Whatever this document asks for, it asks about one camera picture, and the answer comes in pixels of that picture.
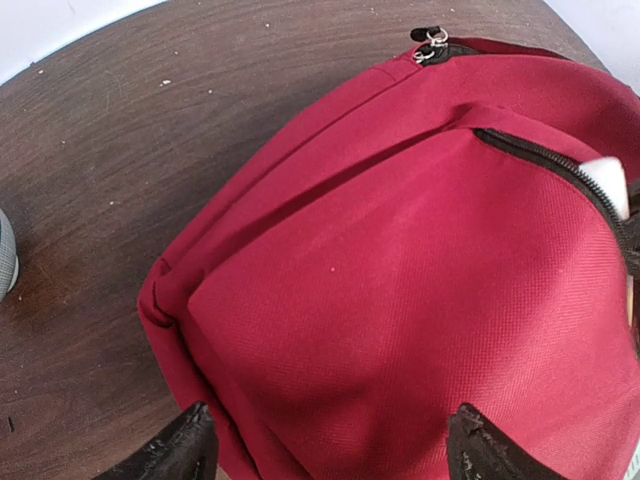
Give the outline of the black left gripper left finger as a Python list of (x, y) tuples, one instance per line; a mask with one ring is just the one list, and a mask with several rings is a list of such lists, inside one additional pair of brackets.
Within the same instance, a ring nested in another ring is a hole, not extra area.
[(209, 407), (196, 402), (129, 457), (102, 474), (103, 480), (215, 479), (218, 437)]

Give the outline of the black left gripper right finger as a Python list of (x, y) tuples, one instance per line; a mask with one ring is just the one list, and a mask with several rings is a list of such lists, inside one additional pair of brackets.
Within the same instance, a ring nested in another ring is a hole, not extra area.
[(469, 403), (449, 417), (446, 453), (453, 480), (561, 480)]

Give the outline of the red student backpack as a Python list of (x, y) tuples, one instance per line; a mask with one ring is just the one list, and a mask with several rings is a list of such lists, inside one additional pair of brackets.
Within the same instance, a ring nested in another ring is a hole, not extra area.
[[(639, 447), (639, 99), (416, 28), (273, 137), (154, 264), (140, 318), (233, 479), (450, 479), (469, 403), (564, 479)], [(580, 165), (620, 160), (621, 220)]]

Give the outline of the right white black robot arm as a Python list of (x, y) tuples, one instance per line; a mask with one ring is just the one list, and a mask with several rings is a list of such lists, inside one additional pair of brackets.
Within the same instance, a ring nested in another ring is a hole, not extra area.
[(629, 218), (629, 199), (623, 166), (616, 157), (603, 157), (580, 165), (579, 169), (588, 175), (611, 201), (621, 220)]

